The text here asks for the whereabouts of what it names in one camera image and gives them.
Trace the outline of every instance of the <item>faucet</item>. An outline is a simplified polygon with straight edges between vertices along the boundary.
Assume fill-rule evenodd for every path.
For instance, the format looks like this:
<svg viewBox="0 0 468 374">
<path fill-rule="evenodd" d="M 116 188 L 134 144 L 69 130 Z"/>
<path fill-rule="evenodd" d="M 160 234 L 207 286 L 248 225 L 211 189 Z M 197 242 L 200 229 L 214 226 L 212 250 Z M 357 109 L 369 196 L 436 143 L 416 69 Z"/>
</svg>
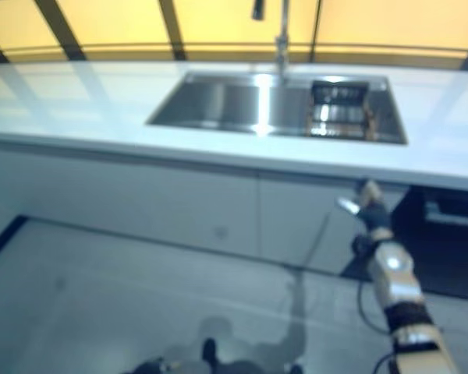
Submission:
<svg viewBox="0 0 468 374">
<path fill-rule="evenodd" d="M 281 16 L 281 33 L 275 37 L 275 45 L 277 54 L 275 56 L 275 64 L 277 65 L 278 75 L 281 82 L 285 78 L 285 70 L 288 66 L 288 13 L 289 0 L 282 0 L 282 16 Z M 252 18 L 260 21 L 264 18 L 264 0 L 255 0 Z"/>
</svg>

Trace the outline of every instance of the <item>tiled floor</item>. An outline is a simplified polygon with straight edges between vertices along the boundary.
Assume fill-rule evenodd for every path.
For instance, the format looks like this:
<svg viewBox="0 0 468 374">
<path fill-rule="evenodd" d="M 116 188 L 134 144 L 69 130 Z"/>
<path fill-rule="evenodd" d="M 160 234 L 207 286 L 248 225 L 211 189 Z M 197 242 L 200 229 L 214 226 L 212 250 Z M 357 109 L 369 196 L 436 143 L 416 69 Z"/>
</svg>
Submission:
<svg viewBox="0 0 468 374">
<path fill-rule="evenodd" d="M 269 372 L 293 360 L 308 373 L 371 372 L 389 344 L 360 320 L 356 284 L 299 279 L 272 265 L 30 221 L 0 254 L 0 374 L 118 374 L 158 355 L 204 373 L 191 361 L 208 336 L 222 360 Z M 382 323 L 369 286 L 364 296 Z M 429 306 L 468 373 L 468 302 L 431 296 Z"/>
</svg>

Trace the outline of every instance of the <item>cabinet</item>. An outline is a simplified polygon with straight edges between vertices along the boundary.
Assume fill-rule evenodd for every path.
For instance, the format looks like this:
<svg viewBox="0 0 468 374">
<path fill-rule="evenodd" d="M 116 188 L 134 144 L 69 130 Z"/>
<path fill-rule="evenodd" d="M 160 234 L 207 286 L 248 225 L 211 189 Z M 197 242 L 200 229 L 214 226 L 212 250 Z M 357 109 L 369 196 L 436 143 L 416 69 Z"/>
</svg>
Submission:
<svg viewBox="0 0 468 374">
<path fill-rule="evenodd" d="M 362 224 L 335 205 L 338 196 L 353 197 L 356 181 L 260 175 L 261 255 L 265 259 L 341 273 L 352 260 L 350 243 Z M 381 184 L 394 209 L 407 187 Z"/>
<path fill-rule="evenodd" d="M 0 201 L 30 217 L 257 254 L 253 172 L 53 152 L 0 150 Z"/>
</svg>

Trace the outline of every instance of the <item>yellow window shade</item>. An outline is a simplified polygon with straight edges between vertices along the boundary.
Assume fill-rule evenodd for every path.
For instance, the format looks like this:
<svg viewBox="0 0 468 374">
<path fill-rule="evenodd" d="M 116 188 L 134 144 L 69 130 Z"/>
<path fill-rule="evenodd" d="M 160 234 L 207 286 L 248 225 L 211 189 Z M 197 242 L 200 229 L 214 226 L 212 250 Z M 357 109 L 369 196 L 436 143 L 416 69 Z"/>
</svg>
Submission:
<svg viewBox="0 0 468 374">
<path fill-rule="evenodd" d="M 33 0 L 0 0 L 0 49 L 11 61 L 22 55 L 66 59 Z"/>
<path fill-rule="evenodd" d="M 468 50 L 468 0 L 323 1 L 317 42 Z"/>
<path fill-rule="evenodd" d="M 423 48 L 402 48 L 402 45 L 379 47 L 375 45 L 348 45 L 342 46 L 316 46 L 316 54 L 319 53 L 362 53 L 362 54 L 380 54 L 380 55 L 408 55 L 408 56 L 431 56 L 431 57 L 453 57 L 465 58 L 468 55 L 466 51 L 445 51 L 439 49 L 423 49 Z"/>
<path fill-rule="evenodd" d="M 171 51 L 158 1 L 58 0 L 84 51 Z M 148 46 L 146 43 L 161 43 Z"/>
<path fill-rule="evenodd" d="M 251 19 L 253 0 L 175 0 L 175 10 L 187 51 L 273 51 L 281 26 L 281 2 L 265 4 L 264 20 Z M 315 0 L 290 2 L 290 43 L 312 43 L 316 11 Z M 192 43 L 240 43 L 232 46 L 193 45 Z M 243 43 L 268 43 L 246 46 Z"/>
</svg>

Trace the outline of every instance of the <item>cable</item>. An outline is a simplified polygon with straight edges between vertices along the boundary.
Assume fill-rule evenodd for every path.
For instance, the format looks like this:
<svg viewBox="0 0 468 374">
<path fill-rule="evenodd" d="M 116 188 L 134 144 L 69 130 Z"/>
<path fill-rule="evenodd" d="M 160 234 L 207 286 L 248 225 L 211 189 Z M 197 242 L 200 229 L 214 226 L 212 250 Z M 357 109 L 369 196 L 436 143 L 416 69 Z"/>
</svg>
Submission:
<svg viewBox="0 0 468 374">
<path fill-rule="evenodd" d="M 376 362 L 376 365 L 374 366 L 373 369 L 373 374 L 378 374 L 378 370 L 380 367 L 383 365 L 385 361 L 387 361 L 389 358 L 393 357 L 393 353 L 387 353 L 385 356 L 381 357 L 378 362 Z"/>
<path fill-rule="evenodd" d="M 376 331 L 377 333 L 380 333 L 382 335 L 390 335 L 390 333 L 382 329 L 379 326 L 376 326 L 374 323 L 372 323 L 369 318 L 367 318 L 366 313 L 364 312 L 363 305 L 362 305 L 362 291 L 363 291 L 363 286 L 364 283 L 363 281 L 359 282 L 359 287 L 357 288 L 357 309 L 359 310 L 359 316 L 362 318 L 364 323 L 368 325 L 372 330 Z"/>
</svg>

